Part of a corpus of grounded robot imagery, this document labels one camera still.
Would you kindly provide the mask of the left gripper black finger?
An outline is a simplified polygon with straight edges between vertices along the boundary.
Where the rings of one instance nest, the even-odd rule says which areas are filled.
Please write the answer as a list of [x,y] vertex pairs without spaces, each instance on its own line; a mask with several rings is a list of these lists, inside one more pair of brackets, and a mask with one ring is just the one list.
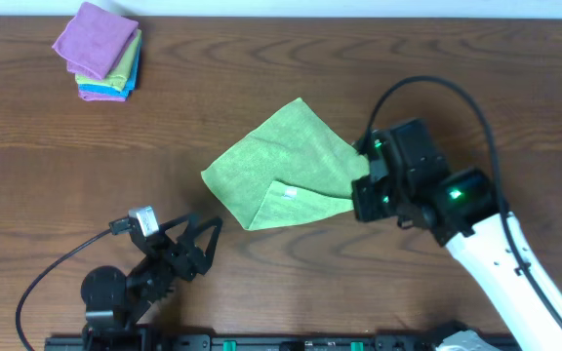
[[180,217],[168,220],[159,225],[160,242],[162,244],[172,243],[173,240],[168,236],[167,231],[178,227],[179,225],[186,224],[182,234],[178,237],[178,242],[194,243],[196,237],[195,230],[198,225],[199,216],[195,213],[185,214]]
[[221,234],[222,225],[223,225],[222,219],[217,216],[202,223],[196,229],[195,237],[200,236],[202,233],[208,231],[209,229],[212,230],[210,240],[208,242],[206,249],[204,251],[201,251],[199,257],[197,258],[197,262],[196,262],[197,266],[213,265],[219,236]]

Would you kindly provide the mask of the green microfiber cloth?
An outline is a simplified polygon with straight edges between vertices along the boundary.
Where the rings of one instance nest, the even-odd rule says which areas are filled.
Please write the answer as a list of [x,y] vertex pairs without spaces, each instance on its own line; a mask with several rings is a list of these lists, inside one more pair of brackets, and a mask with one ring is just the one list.
[[286,104],[201,173],[246,230],[306,224],[353,210],[368,161],[301,99]]

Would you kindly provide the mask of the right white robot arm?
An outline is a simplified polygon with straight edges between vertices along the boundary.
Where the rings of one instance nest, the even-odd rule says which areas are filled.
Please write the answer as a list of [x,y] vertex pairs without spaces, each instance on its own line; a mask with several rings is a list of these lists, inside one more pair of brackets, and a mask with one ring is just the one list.
[[410,197],[392,175],[352,181],[358,220],[395,217],[429,231],[473,277],[523,350],[562,350],[562,293],[527,242],[517,217],[501,214],[486,175],[469,169]]

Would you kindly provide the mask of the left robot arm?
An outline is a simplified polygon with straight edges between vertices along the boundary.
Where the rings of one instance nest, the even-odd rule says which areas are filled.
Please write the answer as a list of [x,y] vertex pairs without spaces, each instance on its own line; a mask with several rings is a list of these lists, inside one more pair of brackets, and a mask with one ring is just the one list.
[[91,271],[81,285],[86,305],[84,350],[150,350],[151,337],[138,321],[172,291],[176,279],[190,282],[212,267],[222,219],[203,223],[186,214],[160,224],[150,207],[132,209],[109,223],[112,234],[127,233],[144,259],[129,273],[114,266]]

